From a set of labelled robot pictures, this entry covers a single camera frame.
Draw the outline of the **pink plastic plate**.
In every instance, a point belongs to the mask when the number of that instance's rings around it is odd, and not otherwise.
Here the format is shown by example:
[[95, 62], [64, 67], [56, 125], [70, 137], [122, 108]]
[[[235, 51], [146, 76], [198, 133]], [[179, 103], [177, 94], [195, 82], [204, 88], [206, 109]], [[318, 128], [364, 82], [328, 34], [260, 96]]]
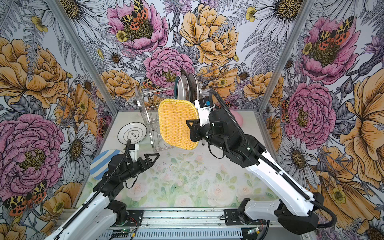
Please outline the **pink plastic plate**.
[[234, 111], [234, 110], [230, 110], [230, 112], [235, 117], [235, 119], [236, 119], [237, 123], [239, 124], [239, 126], [242, 127], [243, 123], [244, 123], [243, 116], [241, 114], [239, 114], [237, 111]]

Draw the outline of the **yellow woven-pattern tray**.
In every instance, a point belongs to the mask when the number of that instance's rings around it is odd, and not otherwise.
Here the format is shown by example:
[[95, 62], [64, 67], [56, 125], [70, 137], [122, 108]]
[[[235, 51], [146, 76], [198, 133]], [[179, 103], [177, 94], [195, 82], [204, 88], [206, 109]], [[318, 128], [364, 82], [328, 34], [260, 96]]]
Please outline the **yellow woven-pattern tray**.
[[170, 146], [193, 150], [198, 143], [190, 139], [187, 120], [199, 119], [194, 104], [186, 100], [165, 99], [158, 108], [159, 127], [163, 140]]

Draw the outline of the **black square floral plate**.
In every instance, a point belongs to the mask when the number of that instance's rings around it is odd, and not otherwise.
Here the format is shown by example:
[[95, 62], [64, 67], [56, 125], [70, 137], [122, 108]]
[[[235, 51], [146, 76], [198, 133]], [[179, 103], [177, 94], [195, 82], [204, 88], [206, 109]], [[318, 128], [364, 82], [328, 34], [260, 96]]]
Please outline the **black square floral plate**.
[[188, 82], [189, 101], [194, 103], [198, 99], [198, 84], [193, 73], [187, 73], [184, 69], [181, 70], [181, 76], [186, 77]]

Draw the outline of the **white plate green red rim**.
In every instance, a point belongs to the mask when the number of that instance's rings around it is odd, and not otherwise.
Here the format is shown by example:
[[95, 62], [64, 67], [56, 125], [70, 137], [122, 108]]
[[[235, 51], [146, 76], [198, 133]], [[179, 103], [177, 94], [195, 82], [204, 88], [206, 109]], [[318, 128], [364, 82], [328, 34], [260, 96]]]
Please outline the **white plate green red rim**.
[[175, 99], [185, 100], [186, 99], [186, 90], [184, 81], [180, 76], [175, 78], [175, 88], [174, 88]]

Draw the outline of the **white plate orange sunburst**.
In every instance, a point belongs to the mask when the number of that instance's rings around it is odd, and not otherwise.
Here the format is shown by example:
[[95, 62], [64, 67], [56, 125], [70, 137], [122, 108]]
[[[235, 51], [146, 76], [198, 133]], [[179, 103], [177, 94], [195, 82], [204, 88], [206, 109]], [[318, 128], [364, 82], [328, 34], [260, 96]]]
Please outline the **white plate orange sunburst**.
[[193, 90], [195, 91], [194, 93], [194, 99], [195, 100], [198, 100], [200, 97], [201, 97], [201, 87], [200, 87], [200, 83], [199, 81], [197, 80], [196, 76], [194, 74], [192, 74], [192, 82], [194, 84], [194, 87], [193, 87]]

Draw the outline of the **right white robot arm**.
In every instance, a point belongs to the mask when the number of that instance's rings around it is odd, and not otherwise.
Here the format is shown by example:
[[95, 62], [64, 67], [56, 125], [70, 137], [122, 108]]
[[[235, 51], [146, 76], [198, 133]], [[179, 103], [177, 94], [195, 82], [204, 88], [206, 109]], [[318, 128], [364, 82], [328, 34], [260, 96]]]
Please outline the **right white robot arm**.
[[205, 140], [221, 149], [224, 157], [262, 180], [278, 196], [278, 200], [269, 202], [244, 198], [237, 210], [237, 219], [243, 224], [274, 221], [297, 235], [323, 226], [315, 211], [322, 207], [324, 198], [304, 189], [290, 177], [262, 143], [244, 133], [231, 113], [212, 111], [206, 124], [202, 125], [198, 119], [187, 119], [186, 125], [193, 142]]

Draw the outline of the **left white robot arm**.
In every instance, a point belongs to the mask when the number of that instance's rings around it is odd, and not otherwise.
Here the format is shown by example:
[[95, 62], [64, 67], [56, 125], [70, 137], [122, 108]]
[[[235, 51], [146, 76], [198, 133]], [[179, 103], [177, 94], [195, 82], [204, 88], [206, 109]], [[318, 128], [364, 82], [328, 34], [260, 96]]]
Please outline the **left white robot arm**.
[[112, 157], [108, 171], [83, 205], [77, 209], [47, 240], [95, 240], [113, 225], [128, 220], [127, 205], [116, 197], [128, 187], [126, 181], [150, 169], [160, 155], [144, 154], [133, 161], [129, 153]]

